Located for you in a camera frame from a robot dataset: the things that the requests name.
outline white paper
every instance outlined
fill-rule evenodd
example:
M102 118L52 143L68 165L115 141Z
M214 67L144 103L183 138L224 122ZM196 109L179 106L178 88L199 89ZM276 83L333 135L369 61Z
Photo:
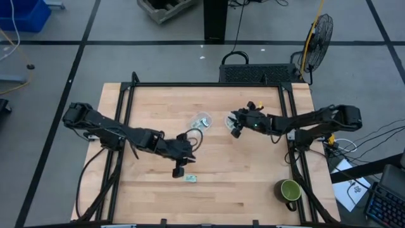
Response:
M352 168L349 162L347 162L345 159L343 159L338 165L337 168L339 170L346 170L348 168ZM370 187L370 183L366 181L364 178L359 178L357 179L360 183L364 184L367 187ZM364 196L364 194L367 192L367 189L365 189L363 186L359 185L357 182L354 180L349 180L345 182L340 182L337 184L333 184L333 190L335 191L335 197L337 201L339 201L349 212L353 210L353 208L356 206L350 197L347 195L347 189L350 187L350 185L354 182L354 185L350 188L349 194L353 201L357 204L359 203L360 199Z

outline white wire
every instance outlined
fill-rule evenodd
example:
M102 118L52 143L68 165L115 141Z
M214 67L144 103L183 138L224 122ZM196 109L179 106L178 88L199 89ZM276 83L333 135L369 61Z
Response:
M17 26L15 25L15 19L14 19L14 4L13 4L13 0L10 0L10 3L11 3L11 19L12 19L12 21L13 21L14 29L15 29L15 32L16 32L16 34L17 34L18 42L17 42L17 45L14 46L13 50L11 50L8 54L5 54L3 57L0 58L0 61L1 61L1 60L4 60L4 59L7 58L9 55L13 54L13 52L14 52L14 51L18 48L18 46L20 45L20 34L18 33Z
M357 151L357 146L355 145L354 142L352 142L352 141L350 141L348 139L335 139L335 142L337 142L337 141L346 141L346 142L348 142L348 143L350 143L350 144L352 144L354 146L354 149L345 149L345 148L339 147L340 150L346 151L346 152L355 152L355 151Z

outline electric fan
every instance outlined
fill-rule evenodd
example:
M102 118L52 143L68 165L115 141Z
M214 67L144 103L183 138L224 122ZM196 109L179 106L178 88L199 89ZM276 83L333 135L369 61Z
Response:
M330 38L332 37L333 20L327 14L318 17L314 28L309 30L305 46L302 51L292 53L290 63L293 62L294 56L299 55L297 64L300 65L298 76L301 78L302 73L309 73L312 85L312 72L321 64L323 57L328 50Z

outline black table leg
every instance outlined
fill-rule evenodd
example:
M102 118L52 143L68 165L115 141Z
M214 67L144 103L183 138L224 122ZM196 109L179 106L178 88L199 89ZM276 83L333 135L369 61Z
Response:
M204 0L204 38L223 42L227 29L228 0Z

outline wooden table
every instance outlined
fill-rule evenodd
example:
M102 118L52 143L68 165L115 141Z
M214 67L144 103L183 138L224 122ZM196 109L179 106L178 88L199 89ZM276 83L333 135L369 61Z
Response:
M98 110L114 118L120 84L105 84ZM298 114L314 110L307 84L293 84ZM123 122L126 109L124 98ZM299 224L297 212L289 212L273 195L273 185L291 178L284 162L285 139L273 144L268 136L244 129L239 139L230 135L224 118L231 110L245 107L248 101L262 101L263 113L282 115L277 88L271 87L136 87L129 126L163 130L165 138L186 131L188 121L206 111L213 124L195 152L197 162L185 166L186 174L197 176L196 183L173 179L173 161L138 152L136 160L125 147L114 223L158 224ZM312 149L323 151L320 142ZM100 150L91 142L86 161ZM106 152L95 159L84 174L80 208L84 210L99 193ZM307 153L313 192L330 214L340 219L325 158ZM309 206L303 194L306 218ZM109 205L106 197L103 218Z

